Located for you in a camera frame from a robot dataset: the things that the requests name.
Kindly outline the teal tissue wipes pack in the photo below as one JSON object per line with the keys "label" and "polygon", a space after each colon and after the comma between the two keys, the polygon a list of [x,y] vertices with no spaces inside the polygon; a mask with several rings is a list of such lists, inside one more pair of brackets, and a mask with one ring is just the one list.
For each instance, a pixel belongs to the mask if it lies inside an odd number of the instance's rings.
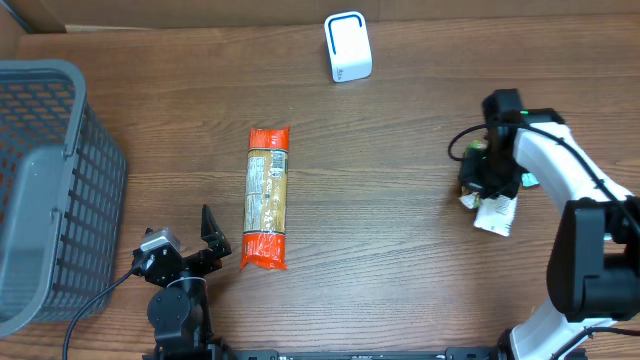
{"label": "teal tissue wipes pack", "polygon": [[530,172],[523,173],[521,176],[521,184],[525,188],[536,187],[539,185],[538,179]]}

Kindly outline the green snack pouch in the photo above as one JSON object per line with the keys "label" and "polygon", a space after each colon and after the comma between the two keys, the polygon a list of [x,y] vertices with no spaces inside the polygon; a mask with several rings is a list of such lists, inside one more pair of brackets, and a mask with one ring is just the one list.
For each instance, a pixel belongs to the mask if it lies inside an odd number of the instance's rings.
{"label": "green snack pouch", "polygon": [[[482,151],[487,148],[487,145],[479,140],[473,140],[464,151],[464,156],[469,157],[473,151]],[[460,202],[467,209],[477,209],[480,205],[480,197],[477,191],[473,191],[466,185],[461,186],[461,194],[459,197]]]}

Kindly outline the white tube gold cap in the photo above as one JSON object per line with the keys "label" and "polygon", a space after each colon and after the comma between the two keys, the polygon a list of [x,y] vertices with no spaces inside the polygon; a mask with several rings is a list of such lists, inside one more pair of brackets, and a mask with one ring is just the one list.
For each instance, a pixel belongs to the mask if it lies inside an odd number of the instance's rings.
{"label": "white tube gold cap", "polygon": [[517,198],[499,196],[482,199],[473,225],[504,237],[509,237],[515,219]]}

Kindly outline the orange spaghetti pack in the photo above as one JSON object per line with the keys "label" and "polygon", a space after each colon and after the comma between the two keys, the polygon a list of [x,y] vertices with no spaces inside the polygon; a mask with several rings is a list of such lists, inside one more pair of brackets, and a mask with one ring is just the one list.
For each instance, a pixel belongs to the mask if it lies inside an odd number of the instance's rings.
{"label": "orange spaghetti pack", "polygon": [[241,265],[285,270],[288,126],[252,128],[245,181]]}

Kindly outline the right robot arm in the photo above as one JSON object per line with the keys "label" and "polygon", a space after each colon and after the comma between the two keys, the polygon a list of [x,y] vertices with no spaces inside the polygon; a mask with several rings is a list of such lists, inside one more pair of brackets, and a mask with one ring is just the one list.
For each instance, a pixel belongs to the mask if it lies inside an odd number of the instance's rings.
{"label": "right robot arm", "polygon": [[460,200],[476,210],[476,227],[508,235],[529,177],[561,219],[545,302],[494,347],[450,350],[448,358],[583,359],[580,345],[596,333],[636,336],[617,325],[639,312],[638,197],[591,160],[554,109],[527,109],[517,90],[499,89],[482,110],[484,141],[457,159]]}

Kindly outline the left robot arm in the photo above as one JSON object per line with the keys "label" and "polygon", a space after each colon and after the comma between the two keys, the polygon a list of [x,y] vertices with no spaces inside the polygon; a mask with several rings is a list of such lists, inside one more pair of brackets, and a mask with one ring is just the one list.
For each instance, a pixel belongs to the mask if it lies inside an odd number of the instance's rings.
{"label": "left robot arm", "polygon": [[205,277],[222,268],[231,245],[208,205],[200,229],[207,247],[189,256],[167,228],[147,229],[133,251],[133,274],[160,288],[147,307],[156,342],[151,359],[221,359],[226,352],[214,338]]}

